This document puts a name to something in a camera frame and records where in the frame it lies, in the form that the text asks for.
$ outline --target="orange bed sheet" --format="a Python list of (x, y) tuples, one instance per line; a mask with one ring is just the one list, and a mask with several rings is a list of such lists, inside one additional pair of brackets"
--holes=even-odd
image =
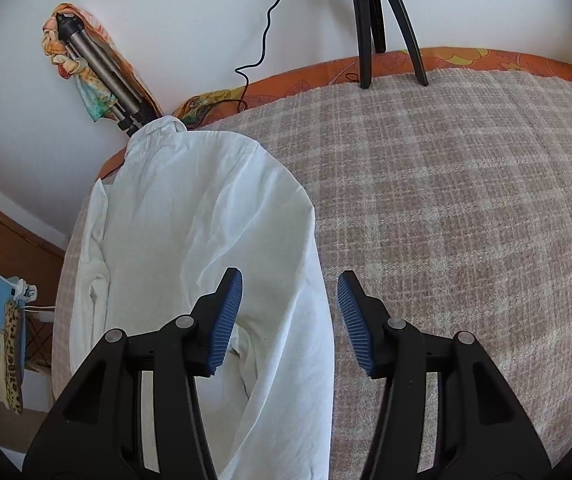
[[(540, 77), (559, 77), (572, 81), (572, 65), (541, 56), (490, 50), (486, 48), (457, 48), (440, 46), (421, 50), (426, 71), (437, 68), (468, 68), (471, 70), (520, 70)], [(381, 77), (412, 73), (413, 64), (404, 50), (375, 54), (372, 75)], [(305, 68), (275, 75), (252, 83), (244, 97), (248, 109), (255, 108), (278, 99), (293, 96), (314, 88), (335, 84), (356, 82), (359, 78), (359, 58), (338, 59)], [(186, 126), (197, 124), (215, 102), (224, 99), (239, 99), (243, 87), (209, 92), (192, 97), (178, 108), (173, 115)], [(237, 103), (223, 103), (212, 108), (202, 125), (230, 117), (237, 112)], [(101, 168), (99, 178), (117, 170), (124, 162), (126, 150), (112, 156)]]

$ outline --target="ribbed blue rubber pad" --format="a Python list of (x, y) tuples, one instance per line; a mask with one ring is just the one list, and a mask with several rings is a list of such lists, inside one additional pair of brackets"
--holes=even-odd
[(337, 303), (351, 337), (352, 349), (357, 362), (370, 376), (375, 369), (370, 331), (357, 305), (357, 300), (352, 294), (351, 287), (342, 275), (337, 280)]
[(233, 331), (237, 311), (239, 311), (239, 305), (242, 302), (242, 290), (242, 273), (237, 270), (230, 283), (217, 320), (210, 331), (210, 354), (208, 355), (207, 365), (210, 367), (211, 374), (215, 373), (217, 367), (224, 362), (230, 334)]

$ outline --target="tripod leg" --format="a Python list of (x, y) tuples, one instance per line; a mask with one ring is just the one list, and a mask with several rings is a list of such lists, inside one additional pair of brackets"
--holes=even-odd
[(381, 0), (368, 0), (370, 6), (370, 27), (375, 43), (375, 52), (386, 52), (386, 34), (384, 32), (384, 14), (381, 10)]
[(372, 82), (372, 51), (370, 46), (370, 10), (368, 0), (352, 0), (357, 21), (359, 47), (359, 85), (367, 89)]
[(410, 23), (408, 14), (405, 10), (405, 7), (403, 6), (403, 1), (388, 1), (390, 2), (390, 6), (393, 8), (397, 23), (399, 23), (399, 28), (402, 30), (403, 40), (405, 41), (406, 48), (408, 49), (408, 54), (410, 54), (410, 59), (413, 61), (415, 76), (419, 83), (424, 86), (428, 86), (428, 78), (426, 77), (426, 70), (423, 68), (423, 61), (421, 60), (421, 53), (419, 52), (417, 39), (415, 38), (413, 26)]

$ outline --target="black cable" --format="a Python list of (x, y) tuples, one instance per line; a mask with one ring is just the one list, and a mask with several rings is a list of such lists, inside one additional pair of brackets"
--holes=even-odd
[(243, 110), (248, 109), (248, 103), (243, 98), (245, 97), (246, 92), (248, 91), (248, 86), (250, 86), (250, 79), (248, 79), (248, 76), (246, 76), (245, 73), (242, 72), (242, 70), (246, 70), (247, 68), (256, 68), (259, 65), (261, 65), (263, 63), (263, 60), (266, 58), (266, 38), (268, 36), (268, 31), (271, 29), (271, 23), (272, 23), (271, 22), (271, 12), (279, 5), (280, 2), (281, 2), (281, 0), (276, 0), (275, 3), (272, 4), (272, 7), (270, 9), (268, 9), (268, 13), (267, 13), (268, 23), (266, 25), (266, 29), (263, 32), (263, 37), (261, 38), (261, 58), (259, 59), (259, 61), (256, 63), (250, 64), (250, 65), (240, 66), (240, 67), (237, 67), (235, 69), (235, 73), (239, 74), (240, 76), (242, 76), (245, 79), (245, 85), (243, 86), (243, 91), (242, 91), (241, 97), (239, 99), (222, 99), (221, 101), (217, 101), (217, 102), (209, 105), (208, 110), (206, 111), (204, 116), (199, 120), (199, 122), (195, 126), (191, 125), (191, 130), (194, 130), (194, 129), (200, 127), (201, 124), (203, 123), (203, 121), (208, 116), (208, 114), (213, 110), (213, 108), (220, 105), (221, 103), (229, 103), (229, 102), (239, 103), (237, 105), (237, 113), (242, 111), (242, 109), (241, 109), (242, 104), (245, 107)]

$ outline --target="bed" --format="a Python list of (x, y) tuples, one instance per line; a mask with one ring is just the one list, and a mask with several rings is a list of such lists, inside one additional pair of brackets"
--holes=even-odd
[[(557, 463), (572, 447), (572, 66), (432, 49), (423, 88), (405, 56), (376, 57), (368, 91), (348, 82), (355, 59), (275, 76), (251, 86), (252, 109), (221, 107), (203, 126), (261, 142), (315, 206), (336, 342), (331, 478), (359, 477), (383, 389), (357, 367), (336, 308), (345, 269), (423, 332), (475, 333)], [(101, 177), (110, 182), (121, 162), (115, 155)], [(70, 377), (85, 214), (56, 302), (55, 395)], [(429, 384), (423, 468), (436, 423)]]

